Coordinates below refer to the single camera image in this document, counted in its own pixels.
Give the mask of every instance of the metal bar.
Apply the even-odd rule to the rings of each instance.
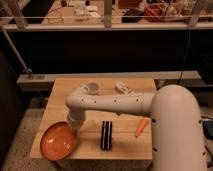
[[[45,77],[29,79],[27,75],[20,75],[17,84],[23,91],[50,91],[56,78],[153,78],[156,85],[176,84],[181,71],[164,72],[124,72],[124,73],[85,73],[85,74],[43,74]],[[181,85],[186,87],[213,87],[206,85],[197,71],[184,71]]]
[[[206,0],[197,0],[192,10],[192,17],[189,20],[189,26],[195,26],[199,20],[199,15],[206,5]]]
[[[104,0],[104,26],[105,28],[112,26],[112,0]]]
[[[24,18],[21,9],[19,8],[18,1],[17,0],[6,0],[11,13],[15,17],[15,21],[17,24],[17,27],[19,29],[24,29],[27,26],[27,20]]]
[[[11,40],[11,38],[8,35],[7,31],[5,30],[4,26],[1,26],[1,30],[2,30],[5,38],[7,39],[8,43],[10,44],[11,48],[13,49],[13,52],[15,53],[16,57],[18,58],[19,62],[21,63],[22,67],[24,68],[24,72],[27,73],[28,76],[30,76],[30,78],[32,78],[32,71],[31,71],[31,69],[27,67],[26,63],[24,62],[24,60],[21,57],[21,55],[18,52],[18,50],[16,49],[13,41]]]
[[[20,31],[15,24],[4,25],[8,32]],[[111,28],[105,28],[102,24],[87,25],[42,25],[29,24],[22,32],[42,31],[118,31],[118,30],[188,30],[185,23],[146,23],[146,24],[112,24]],[[212,30],[213,22],[199,22],[190,30]]]

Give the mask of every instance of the black panel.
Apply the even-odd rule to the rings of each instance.
[[[10,33],[35,73],[88,73],[181,70],[189,31],[73,31]],[[185,70],[198,56],[212,53],[213,31],[190,33]],[[14,54],[4,45],[15,63]],[[15,66],[20,72],[20,65]]]

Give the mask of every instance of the tabletop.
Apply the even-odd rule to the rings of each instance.
[[[99,95],[118,94],[114,87],[122,81],[134,92],[155,92],[153,79],[147,78],[59,78],[56,79],[40,126],[34,139],[30,157],[43,158],[40,152],[40,141],[45,130],[60,121],[66,121],[68,108],[65,99],[79,85],[96,82],[100,87]],[[136,128],[142,116],[112,112],[86,111],[86,120],[78,132],[78,144],[68,159],[119,159],[119,160],[151,160],[152,139],[150,122],[138,138]],[[102,121],[112,121],[112,149],[100,149]]]

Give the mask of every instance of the black and white object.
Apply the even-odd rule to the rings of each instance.
[[[112,122],[103,121],[101,131],[101,150],[109,151],[112,147]]]

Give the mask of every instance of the white object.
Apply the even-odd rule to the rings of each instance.
[[[122,81],[118,81],[115,84],[115,90],[121,94],[130,94],[133,93],[132,89],[130,89],[126,84]]]
[[[100,15],[97,12],[90,12],[90,15],[95,18],[99,18]]]
[[[175,85],[161,88],[151,118],[154,171],[207,170],[200,109],[191,92]]]
[[[86,6],[87,10],[89,12],[96,12],[98,11],[98,7],[97,6]]]
[[[74,0],[68,1],[67,6],[68,7],[74,7],[75,6],[75,1]]]
[[[85,2],[86,1],[74,1],[74,12],[77,21],[84,21],[88,19],[88,11]]]
[[[91,96],[80,87],[67,98],[66,105],[70,125],[76,129],[85,120],[85,110],[148,116],[151,109],[153,170],[207,171],[199,106],[181,86],[165,86],[155,95],[111,96]]]

